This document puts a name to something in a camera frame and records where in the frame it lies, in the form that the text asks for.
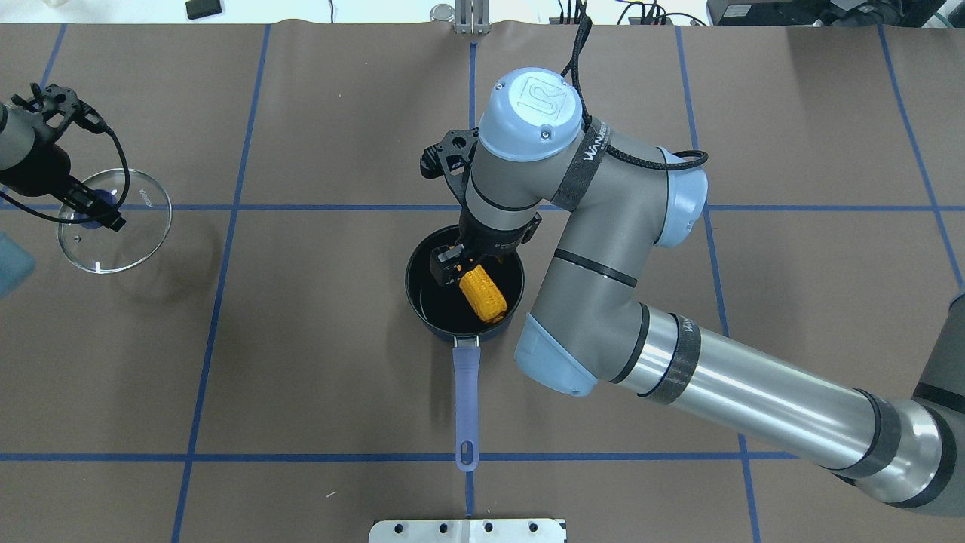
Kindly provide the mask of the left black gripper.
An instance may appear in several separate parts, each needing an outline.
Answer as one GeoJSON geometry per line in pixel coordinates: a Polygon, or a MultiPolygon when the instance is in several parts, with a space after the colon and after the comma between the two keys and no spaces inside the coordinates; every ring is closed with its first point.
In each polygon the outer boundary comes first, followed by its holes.
{"type": "Polygon", "coordinates": [[[127,224],[120,211],[127,196],[127,182],[122,190],[91,189],[72,178],[69,155],[58,145],[38,144],[28,150],[25,143],[3,142],[1,162],[2,185],[18,195],[63,198],[63,210],[70,210],[63,219],[66,224],[87,229],[104,227],[114,232],[127,224]]]}

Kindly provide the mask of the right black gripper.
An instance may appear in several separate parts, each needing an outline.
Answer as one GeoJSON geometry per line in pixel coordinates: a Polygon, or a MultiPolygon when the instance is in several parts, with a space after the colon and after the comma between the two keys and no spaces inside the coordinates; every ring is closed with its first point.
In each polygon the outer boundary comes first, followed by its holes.
{"type": "Polygon", "coordinates": [[[430,274],[440,287],[458,283],[487,256],[513,253],[527,244],[540,227],[536,207],[503,210],[500,207],[462,207],[454,245],[438,245],[430,251],[430,274]]]}

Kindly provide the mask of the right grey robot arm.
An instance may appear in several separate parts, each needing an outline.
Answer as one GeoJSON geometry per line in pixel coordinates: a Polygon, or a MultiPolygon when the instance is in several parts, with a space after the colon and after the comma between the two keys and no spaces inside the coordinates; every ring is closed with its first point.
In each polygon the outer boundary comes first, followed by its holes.
{"type": "Polygon", "coordinates": [[[527,243],[538,207],[568,212],[516,347],[530,379],[575,397],[599,382],[767,441],[875,501],[963,515],[963,295],[913,395],[835,384],[638,300],[654,247],[688,237],[706,206],[706,156],[615,133],[586,113],[576,75],[525,66],[498,78],[479,127],[427,148],[461,204],[455,241],[430,254],[438,283],[527,243]]]}

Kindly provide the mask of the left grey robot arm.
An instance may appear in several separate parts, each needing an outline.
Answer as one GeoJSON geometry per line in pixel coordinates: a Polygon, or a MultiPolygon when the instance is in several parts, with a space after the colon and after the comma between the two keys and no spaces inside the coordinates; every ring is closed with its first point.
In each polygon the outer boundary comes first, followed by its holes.
{"type": "Polygon", "coordinates": [[[121,205],[130,192],[130,166],[117,134],[92,106],[75,100],[49,106],[42,99],[22,100],[16,96],[13,103],[2,106],[1,151],[2,185],[7,188],[2,199],[11,206],[58,225],[93,224],[114,232],[125,227],[127,220],[121,215],[121,205]],[[113,142],[124,173],[119,196],[107,200],[70,172],[70,158],[57,142],[73,124],[90,133],[106,134],[113,142]],[[63,219],[42,213],[17,200],[18,195],[52,196],[76,217],[63,219]]]}

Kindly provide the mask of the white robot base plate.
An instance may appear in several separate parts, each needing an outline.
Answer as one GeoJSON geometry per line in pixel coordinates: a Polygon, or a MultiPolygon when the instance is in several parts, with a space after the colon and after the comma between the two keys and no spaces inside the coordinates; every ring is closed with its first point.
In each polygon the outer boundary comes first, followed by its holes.
{"type": "Polygon", "coordinates": [[[568,542],[564,520],[552,518],[386,520],[369,542],[568,542]]]}

